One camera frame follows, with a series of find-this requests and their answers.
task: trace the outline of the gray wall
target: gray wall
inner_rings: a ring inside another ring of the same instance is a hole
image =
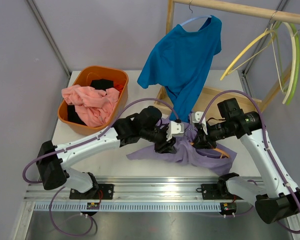
[[[290,1],[287,12],[300,14],[300,0]],[[291,61],[291,40],[285,26],[280,27],[279,40],[284,65]],[[278,77],[272,49],[256,60],[248,74],[248,82],[256,97],[263,99]],[[289,106],[283,105],[280,93],[264,111],[269,137],[283,165],[300,187],[300,72],[297,89]]]
[[[167,0],[35,0],[71,70],[89,65],[142,69],[165,35]],[[280,0],[228,0],[275,9]],[[268,20],[222,11],[175,5],[174,26],[191,17],[215,15],[222,20],[222,51],[212,69],[224,70]],[[196,31],[204,20],[187,26]]]
[[[50,138],[66,82],[26,2],[0,0],[0,240],[11,234],[27,186],[22,170]]]

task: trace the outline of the wooden tray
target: wooden tray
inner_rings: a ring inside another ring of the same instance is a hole
[[[212,98],[214,98],[214,96],[216,96],[217,94],[223,92],[224,90],[220,90],[214,87],[204,87],[202,89],[202,92],[198,98],[198,100],[196,101],[193,111],[194,112],[204,112],[207,105],[209,104],[209,102],[212,100]],[[211,105],[211,107],[209,108],[205,119],[209,119],[209,118],[216,118],[216,119],[220,119],[220,113],[219,113],[219,109],[217,104],[227,100],[227,99],[231,99],[231,98],[236,98],[236,100],[239,103],[240,108],[243,109],[244,113],[248,113],[251,111],[255,111],[255,106],[250,102],[250,100],[248,98],[246,98],[243,95],[237,94],[237,93],[226,93],[223,94],[221,96],[219,96]],[[168,104],[170,104],[171,106],[173,106],[170,98],[167,95],[167,92],[165,90],[164,87],[162,87],[157,95],[157,99],[163,100],[165,102],[167,102]],[[259,99],[253,99],[257,104],[258,107],[261,105],[261,100]],[[155,101],[154,102],[154,106],[156,108],[158,108],[163,114],[169,115],[171,113],[170,108],[168,108],[167,106],[165,106],[164,104],[162,104],[161,102]]]

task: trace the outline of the teal shirt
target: teal shirt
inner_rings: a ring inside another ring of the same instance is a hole
[[[137,80],[144,89],[155,84],[164,86],[183,122],[189,121],[213,57],[221,51],[221,27],[215,16],[195,32],[187,32],[178,24],[155,45]],[[170,120],[175,119],[172,113]]]

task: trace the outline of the pink towel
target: pink towel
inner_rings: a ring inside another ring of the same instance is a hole
[[[120,92],[113,87],[104,91],[73,85],[62,89],[61,94],[68,105],[75,105],[76,113],[87,126],[99,127],[109,121]]]

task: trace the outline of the wooden rod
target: wooden rod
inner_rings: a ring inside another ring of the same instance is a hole
[[[286,69],[283,72],[283,82],[284,83],[289,79],[290,74],[291,74],[291,63],[289,63],[289,65],[286,67]],[[277,80],[275,82],[275,84],[273,85],[273,87],[268,92],[268,94],[266,95],[266,97],[264,98],[264,100],[262,100],[262,102],[261,102],[260,109],[262,112],[272,102],[272,100],[275,98],[275,96],[277,95],[277,93],[279,91],[280,91],[280,84],[279,84],[279,80]]]
[[[168,12],[166,15],[166,24],[165,24],[165,34],[172,29],[172,24],[174,22],[174,13],[175,13],[175,3],[173,0],[168,0]]]
[[[253,16],[262,19],[271,19],[275,10],[260,8],[255,6],[241,5],[231,2],[219,1],[219,0],[173,0],[175,3],[186,4],[203,7],[206,9],[220,10],[228,13],[242,14],[247,16]],[[300,25],[300,14],[290,13],[285,11],[277,11],[272,18],[275,21],[286,22],[291,24]]]

